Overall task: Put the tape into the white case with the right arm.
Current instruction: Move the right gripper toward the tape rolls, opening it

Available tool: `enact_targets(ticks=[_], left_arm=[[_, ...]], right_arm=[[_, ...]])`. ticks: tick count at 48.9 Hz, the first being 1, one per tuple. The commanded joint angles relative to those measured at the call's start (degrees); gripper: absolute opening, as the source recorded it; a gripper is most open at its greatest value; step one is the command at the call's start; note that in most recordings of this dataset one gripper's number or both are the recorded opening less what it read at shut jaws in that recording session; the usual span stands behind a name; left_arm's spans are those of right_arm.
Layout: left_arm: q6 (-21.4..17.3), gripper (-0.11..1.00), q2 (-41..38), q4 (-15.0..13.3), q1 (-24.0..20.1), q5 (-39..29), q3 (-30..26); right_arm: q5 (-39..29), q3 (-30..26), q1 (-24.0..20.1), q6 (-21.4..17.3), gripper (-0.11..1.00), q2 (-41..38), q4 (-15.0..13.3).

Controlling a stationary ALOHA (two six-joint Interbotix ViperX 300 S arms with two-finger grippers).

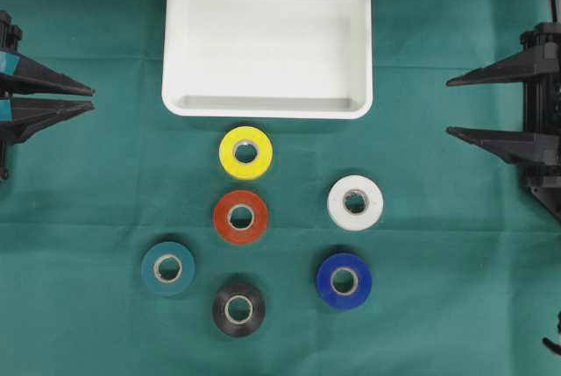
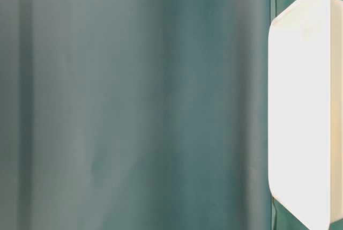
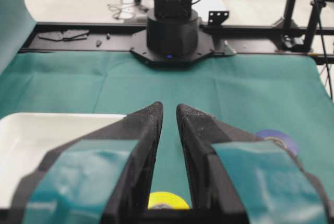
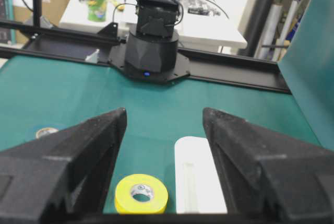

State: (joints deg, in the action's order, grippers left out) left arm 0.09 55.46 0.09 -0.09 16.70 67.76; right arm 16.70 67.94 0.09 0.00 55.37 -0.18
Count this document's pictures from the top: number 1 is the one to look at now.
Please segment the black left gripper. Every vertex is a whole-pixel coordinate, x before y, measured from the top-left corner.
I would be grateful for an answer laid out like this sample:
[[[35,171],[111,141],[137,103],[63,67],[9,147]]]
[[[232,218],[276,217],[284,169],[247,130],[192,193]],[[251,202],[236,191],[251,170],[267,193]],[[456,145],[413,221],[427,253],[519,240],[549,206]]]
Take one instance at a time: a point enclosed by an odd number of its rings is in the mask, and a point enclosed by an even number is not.
[[[95,91],[53,71],[18,50],[22,31],[1,11],[1,181],[8,179],[8,144],[21,144],[33,134],[93,110],[92,102],[12,98],[35,93],[93,96]]]

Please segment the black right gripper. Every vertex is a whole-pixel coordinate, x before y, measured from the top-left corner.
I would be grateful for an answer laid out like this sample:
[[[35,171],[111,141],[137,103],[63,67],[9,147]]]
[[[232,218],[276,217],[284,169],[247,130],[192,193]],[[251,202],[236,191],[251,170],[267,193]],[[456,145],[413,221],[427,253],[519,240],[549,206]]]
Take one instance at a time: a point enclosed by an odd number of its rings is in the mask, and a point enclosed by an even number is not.
[[[446,132],[508,164],[528,164],[531,186],[559,188],[560,24],[541,23],[525,32],[521,42],[521,52],[452,78],[446,85],[524,82],[524,131],[448,127]]]

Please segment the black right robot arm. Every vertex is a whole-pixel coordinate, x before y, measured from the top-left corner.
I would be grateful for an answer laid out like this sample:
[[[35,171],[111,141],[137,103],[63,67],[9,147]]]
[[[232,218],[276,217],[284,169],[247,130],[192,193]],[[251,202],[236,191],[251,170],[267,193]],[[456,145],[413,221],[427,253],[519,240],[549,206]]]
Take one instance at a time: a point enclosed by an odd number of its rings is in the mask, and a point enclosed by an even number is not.
[[[521,170],[521,183],[560,218],[560,0],[549,0],[552,20],[520,36],[522,50],[446,82],[448,87],[523,84],[523,130],[449,127],[446,132]]]

